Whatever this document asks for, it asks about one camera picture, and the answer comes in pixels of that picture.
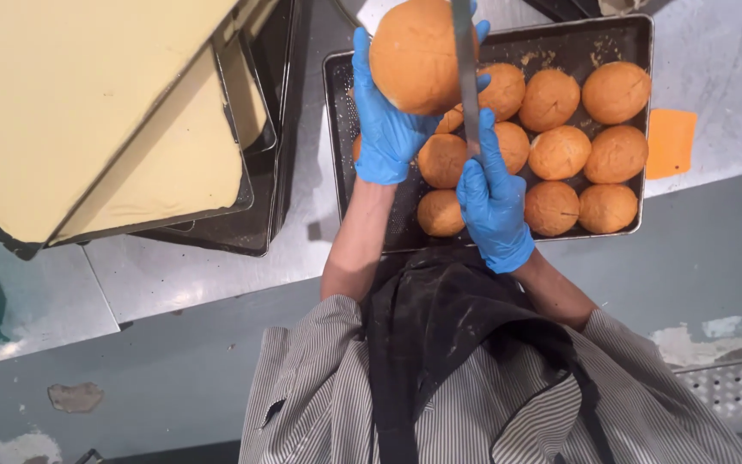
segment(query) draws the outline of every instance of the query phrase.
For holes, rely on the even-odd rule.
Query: hand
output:
[[[477,39],[480,43],[489,30],[488,21],[480,21]],[[356,163],[357,175],[370,183],[391,185],[406,180],[408,163],[437,130],[442,116],[410,115],[391,104],[374,85],[368,66],[371,42],[364,27],[354,31],[354,100],[359,113],[359,131],[363,135]],[[488,74],[477,77],[477,88],[491,82]]]
[[[466,161],[457,199],[468,233],[492,271],[513,272],[529,260],[534,241],[523,221],[525,180],[505,168],[494,132],[494,113],[480,110],[480,157]]]

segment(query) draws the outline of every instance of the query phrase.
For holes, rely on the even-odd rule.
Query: knife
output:
[[[468,158],[480,161],[480,105],[477,103],[477,60],[471,40],[471,0],[451,0],[454,44],[462,95],[462,122],[466,125]]]

